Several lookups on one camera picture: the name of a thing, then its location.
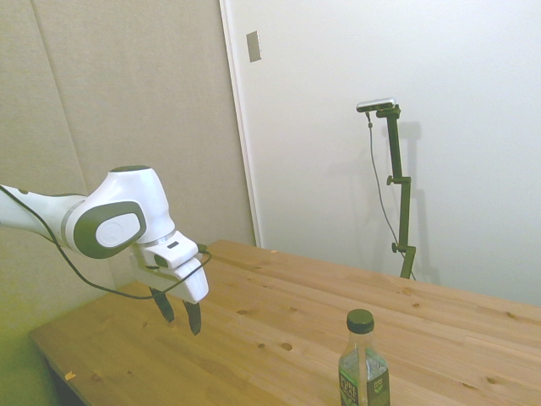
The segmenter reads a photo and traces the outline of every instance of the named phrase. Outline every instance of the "wall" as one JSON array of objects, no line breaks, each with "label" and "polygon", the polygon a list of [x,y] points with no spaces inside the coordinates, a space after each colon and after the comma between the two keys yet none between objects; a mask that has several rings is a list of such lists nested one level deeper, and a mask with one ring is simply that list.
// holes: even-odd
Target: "wall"
[{"label": "wall", "polygon": [[[418,279],[541,305],[539,2],[221,5],[264,247],[400,273],[355,111],[394,96]],[[400,188],[385,186],[385,121],[373,120],[397,228]]]},{"label": "wall", "polygon": [[[3,2],[0,88],[0,184],[87,194],[145,164],[182,233],[254,243],[217,2]],[[70,257],[133,280],[125,255]],[[98,295],[45,239],[0,228],[0,404],[57,404],[28,332]]]}]

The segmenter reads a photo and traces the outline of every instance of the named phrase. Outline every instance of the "beige wall panel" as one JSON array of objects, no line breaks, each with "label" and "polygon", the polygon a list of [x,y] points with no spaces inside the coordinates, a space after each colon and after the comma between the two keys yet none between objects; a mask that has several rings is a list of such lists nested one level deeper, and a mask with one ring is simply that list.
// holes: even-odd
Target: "beige wall panel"
[{"label": "beige wall panel", "polygon": [[[0,7],[0,117],[0,184],[49,195],[85,193],[36,18],[26,1],[3,1]],[[112,286],[105,261],[70,256],[86,276]],[[28,332],[99,294],[74,275],[44,238],[0,228],[0,404],[56,404]]]},{"label": "beige wall panel", "polygon": [[[218,1],[35,5],[89,189],[148,165],[181,233],[254,244]],[[126,255],[110,262],[132,280]]]}]

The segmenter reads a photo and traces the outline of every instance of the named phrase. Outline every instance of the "black bottle cap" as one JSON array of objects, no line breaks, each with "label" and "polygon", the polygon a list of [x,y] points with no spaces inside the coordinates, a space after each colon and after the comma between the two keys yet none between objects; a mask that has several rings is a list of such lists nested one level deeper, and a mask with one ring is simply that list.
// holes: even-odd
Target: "black bottle cap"
[{"label": "black bottle cap", "polygon": [[355,334],[366,334],[374,330],[374,317],[365,309],[355,309],[347,313],[347,329]]}]

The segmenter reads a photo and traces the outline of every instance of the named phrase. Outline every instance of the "white wall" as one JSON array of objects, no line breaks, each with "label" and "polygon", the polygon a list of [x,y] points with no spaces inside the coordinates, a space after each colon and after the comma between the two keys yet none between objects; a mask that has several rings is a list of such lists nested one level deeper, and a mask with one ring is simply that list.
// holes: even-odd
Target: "white wall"
[{"label": "white wall", "polygon": [[[222,0],[224,10],[264,247],[400,273],[355,111],[394,96],[418,279],[541,305],[540,2]],[[254,30],[263,58],[250,63]],[[385,121],[373,120],[385,182]],[[400,187],[382,190],[398,228]]]}]

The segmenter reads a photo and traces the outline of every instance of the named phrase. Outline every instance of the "light switch plate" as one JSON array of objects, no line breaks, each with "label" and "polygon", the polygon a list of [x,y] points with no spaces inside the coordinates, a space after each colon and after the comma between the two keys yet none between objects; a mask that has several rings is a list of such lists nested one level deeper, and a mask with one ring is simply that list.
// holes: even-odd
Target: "light switch plate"
[{"label": "light switch plate", "polygon": [[246,35],[246,42],[248,43],[250,62],[259,61],[261,59],[260,33],[250,32]]}]

